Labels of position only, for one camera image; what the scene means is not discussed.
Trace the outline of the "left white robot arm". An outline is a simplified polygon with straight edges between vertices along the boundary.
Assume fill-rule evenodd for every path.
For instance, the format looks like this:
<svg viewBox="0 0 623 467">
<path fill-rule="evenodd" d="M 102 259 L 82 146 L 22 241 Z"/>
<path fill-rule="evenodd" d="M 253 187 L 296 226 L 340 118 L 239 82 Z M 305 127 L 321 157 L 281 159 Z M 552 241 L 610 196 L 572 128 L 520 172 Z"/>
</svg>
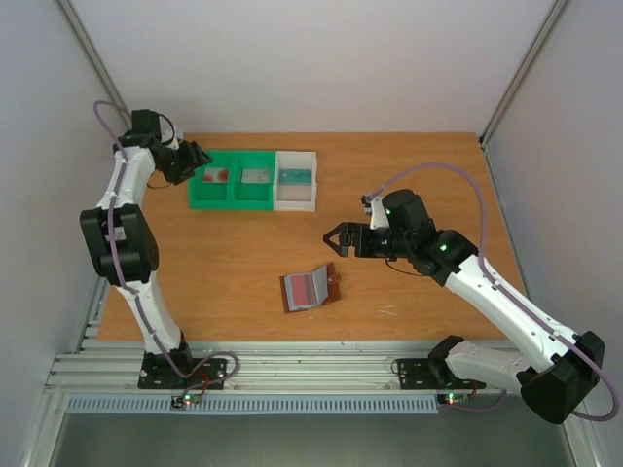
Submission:
<svg viewBox="0 0 623 467">
<path fill-rule="evenodd" d="M 80 214 L 80 227 L 96 274 L 127 302 L 144 341 L 138 386 L 188 388 L 196 361 L 183 332 L 171 317 L 157 269 L 160 252 L 142 211 L 152 174 L 180 185 L 211 162 L 195 141 L 163 131 L 165 116 L 149 109 L 130 113 L 130 128 L 114 137 L 114 168 L 96 207 Z"/>
</svg>

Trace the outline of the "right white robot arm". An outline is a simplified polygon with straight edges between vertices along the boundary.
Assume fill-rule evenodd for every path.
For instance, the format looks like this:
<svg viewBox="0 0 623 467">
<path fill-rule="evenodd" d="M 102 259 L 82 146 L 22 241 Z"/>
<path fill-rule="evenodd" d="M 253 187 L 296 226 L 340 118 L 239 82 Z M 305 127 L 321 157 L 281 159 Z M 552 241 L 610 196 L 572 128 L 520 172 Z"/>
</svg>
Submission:
<svg viewBox="0 0 623 467">
<path fill-rule="evenodd" d="M 518 394 L 540 418 L 563 423 L 599 383 L 604 342 L 557 322 L 501 277 L 461 233 L 439 230 L 420 196 L 398 190 L 362 201 L 369 223 L 343 222 L 323 241 L 339 256 L 405 259 L 417 274 L 479 310 L 516 346 L 514 353 L 459 336 L 428 354 L 439 387 L 476 380 Z"/>
</svg>

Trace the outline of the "brown leather card holder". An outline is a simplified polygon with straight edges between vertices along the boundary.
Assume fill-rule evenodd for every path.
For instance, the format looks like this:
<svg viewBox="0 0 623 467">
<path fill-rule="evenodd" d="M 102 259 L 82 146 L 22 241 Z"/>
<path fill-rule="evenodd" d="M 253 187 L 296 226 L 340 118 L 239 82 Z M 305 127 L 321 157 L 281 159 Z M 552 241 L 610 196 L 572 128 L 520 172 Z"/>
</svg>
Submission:
<svg viewBox="0 0 623 467">
<path fill-rule="evenodd" d="M 279 279 L 285 314 L 322 308 L 342 299 L 342 278 L 333 263 L 311 272 L 287 274 Z"/>
</svg>

